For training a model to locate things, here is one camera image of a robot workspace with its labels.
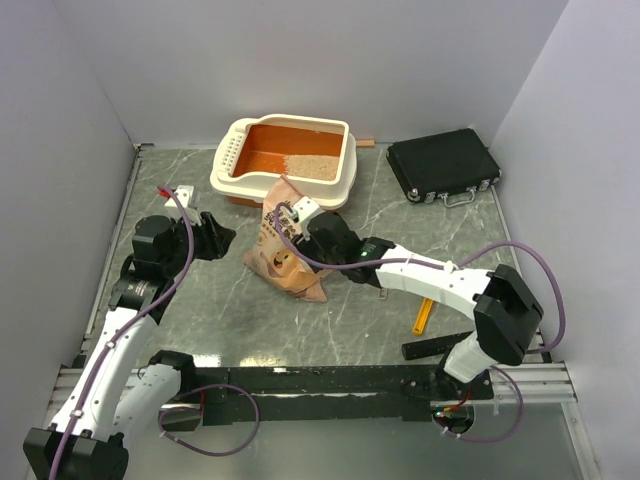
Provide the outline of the yellow plastic scoop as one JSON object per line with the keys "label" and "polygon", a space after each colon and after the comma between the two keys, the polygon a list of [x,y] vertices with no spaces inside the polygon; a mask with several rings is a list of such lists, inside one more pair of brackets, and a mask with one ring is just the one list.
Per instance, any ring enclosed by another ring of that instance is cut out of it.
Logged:
{"label": "yellow plastic scoop", "polygon": [[434,302],[431,299],[428,299],[428,298],[423,299],[419,312],[416,316],[416,319],[412,327],[413,335],[421,336],[424,333],[433,304]]}

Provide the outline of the black hard case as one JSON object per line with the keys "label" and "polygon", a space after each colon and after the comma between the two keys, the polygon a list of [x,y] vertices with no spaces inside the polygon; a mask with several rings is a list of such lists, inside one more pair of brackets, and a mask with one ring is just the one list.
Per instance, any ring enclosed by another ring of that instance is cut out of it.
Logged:
{"label": "black hard case", "polygon": [[501,168],[471,128],[391,144],[386,159],[411,204],[467,205],[497,183]]}

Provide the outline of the pink cat litter bag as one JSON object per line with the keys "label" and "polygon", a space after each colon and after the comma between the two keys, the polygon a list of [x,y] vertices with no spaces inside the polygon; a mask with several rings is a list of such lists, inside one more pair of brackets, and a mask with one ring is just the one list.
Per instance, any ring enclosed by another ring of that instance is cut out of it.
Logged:
{"label": "pink cat litter bag", "polygon": [[308,302],[328,300],[322,287],[327,270],[314,272],[306,262],[294,255],[281,240],[275,228],[274,209],[283,202],[293,206],[303,195],[281,176],[268,191],[262,204],[262,216],[257,240],[245,253],[243,262],[272,286],[291,297]]}

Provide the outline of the small wooden block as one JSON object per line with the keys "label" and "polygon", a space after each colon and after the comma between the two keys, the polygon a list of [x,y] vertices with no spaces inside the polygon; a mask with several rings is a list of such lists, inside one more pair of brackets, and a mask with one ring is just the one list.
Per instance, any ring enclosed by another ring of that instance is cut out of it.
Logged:
{"label": "small wooden block", "polygon": [[376,142],[373,139],[362,139],[356,141],[357,148],[374,148]]}

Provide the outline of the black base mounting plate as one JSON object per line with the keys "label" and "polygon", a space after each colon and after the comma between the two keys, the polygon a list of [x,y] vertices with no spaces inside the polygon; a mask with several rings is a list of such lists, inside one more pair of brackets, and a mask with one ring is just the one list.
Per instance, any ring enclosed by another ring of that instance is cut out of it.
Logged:
{"label": "black base mounting plate", "polygon": [[198,368],[171,407],[204,405],[206,426],[253,422],[400,418],[432,420],[432,409],[494,397],[488,372],[469,384],[435,365]]}

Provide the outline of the cream orange litter box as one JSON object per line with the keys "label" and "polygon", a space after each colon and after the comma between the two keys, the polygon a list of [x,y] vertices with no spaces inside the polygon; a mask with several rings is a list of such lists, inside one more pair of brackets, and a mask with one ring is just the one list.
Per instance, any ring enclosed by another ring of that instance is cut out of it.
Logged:
{"label": "cream orange litter box", "polygon": [[348,200],[357,173],[356,141],[340,120],[270,114],[231,124],[214,155],[213,189],[240,204],[261,204],[281,177],[326,210]]}

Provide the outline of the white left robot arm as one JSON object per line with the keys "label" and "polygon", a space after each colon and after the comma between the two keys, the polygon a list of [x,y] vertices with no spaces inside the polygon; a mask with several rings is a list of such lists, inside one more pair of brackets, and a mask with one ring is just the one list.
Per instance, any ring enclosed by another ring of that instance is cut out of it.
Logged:
{"label": "white left robot arm", "polygon": [[194,360],[178,352],[158,353],[133,388],[126,385],[190,262],[223,258],[235,236],[209,212],[190,221],[152,215],[137,222],[93,353],[50,425],[24,440],[36,478],[123,478],[134,438],[162,405],[194,396]]}

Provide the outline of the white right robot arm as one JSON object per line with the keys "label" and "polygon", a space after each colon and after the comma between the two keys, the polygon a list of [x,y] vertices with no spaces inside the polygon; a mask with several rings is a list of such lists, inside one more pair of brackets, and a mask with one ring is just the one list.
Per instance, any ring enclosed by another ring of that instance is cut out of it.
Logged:
{"label": "white right robot arm", "polygon": [[441,394],[458,398],[494,364],[520,365],[543,308],[512,267],[464,268],[415,254],[389,240],[361,239],[336,212],[296,213],[294,245],[308,265],[341,272],[351,282],[433,300],[474,322],[436,375]]}

